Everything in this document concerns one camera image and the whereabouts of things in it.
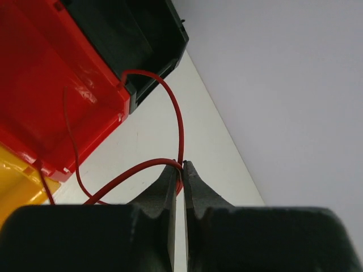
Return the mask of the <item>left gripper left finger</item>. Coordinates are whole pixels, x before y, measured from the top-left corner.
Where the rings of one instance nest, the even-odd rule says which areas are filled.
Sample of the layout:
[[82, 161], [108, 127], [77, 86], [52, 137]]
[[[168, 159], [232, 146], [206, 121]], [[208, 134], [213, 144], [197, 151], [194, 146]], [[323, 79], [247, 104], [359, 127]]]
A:
[[1, 228], [2, 271], [173, 271], [178, 170], [123, 205], [30, 205]]

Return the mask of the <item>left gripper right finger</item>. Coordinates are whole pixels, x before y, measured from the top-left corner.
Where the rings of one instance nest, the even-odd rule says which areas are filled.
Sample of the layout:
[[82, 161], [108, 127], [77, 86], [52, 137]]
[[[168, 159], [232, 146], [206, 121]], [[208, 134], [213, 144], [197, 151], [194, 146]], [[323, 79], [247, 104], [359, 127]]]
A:
[[183, 168], [188, 271], [361, 271], [342, 221], [321, 207], [238, 207]]

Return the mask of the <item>yellow storage bin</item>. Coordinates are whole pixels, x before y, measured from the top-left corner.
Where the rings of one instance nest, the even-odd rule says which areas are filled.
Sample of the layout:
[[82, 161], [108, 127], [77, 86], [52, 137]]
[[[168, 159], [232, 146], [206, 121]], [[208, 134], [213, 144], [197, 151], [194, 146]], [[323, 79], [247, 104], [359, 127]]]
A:
[[37, 169], [39, 155], [15, 153], [1, 145], [1, 224], [16, 209], [48, 199]]

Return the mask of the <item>red storage bin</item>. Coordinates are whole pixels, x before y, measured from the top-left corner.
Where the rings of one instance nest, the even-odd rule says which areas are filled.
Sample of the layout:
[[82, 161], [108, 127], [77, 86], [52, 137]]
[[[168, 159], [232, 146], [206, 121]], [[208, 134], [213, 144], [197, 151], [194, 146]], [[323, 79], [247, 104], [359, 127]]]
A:
[[130, 95], [60, 1], [1, 2], [1, 144], [66, 181], [129, 114]]

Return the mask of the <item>black storage bin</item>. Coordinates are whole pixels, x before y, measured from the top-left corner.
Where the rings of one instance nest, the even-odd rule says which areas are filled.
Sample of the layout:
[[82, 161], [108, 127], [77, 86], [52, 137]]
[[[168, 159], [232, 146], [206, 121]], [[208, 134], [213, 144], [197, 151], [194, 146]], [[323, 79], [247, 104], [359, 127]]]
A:
[[165, 78], [179, 64], [189, 37], [171, 1], [62, 1], [119, 78], [129, 69]]

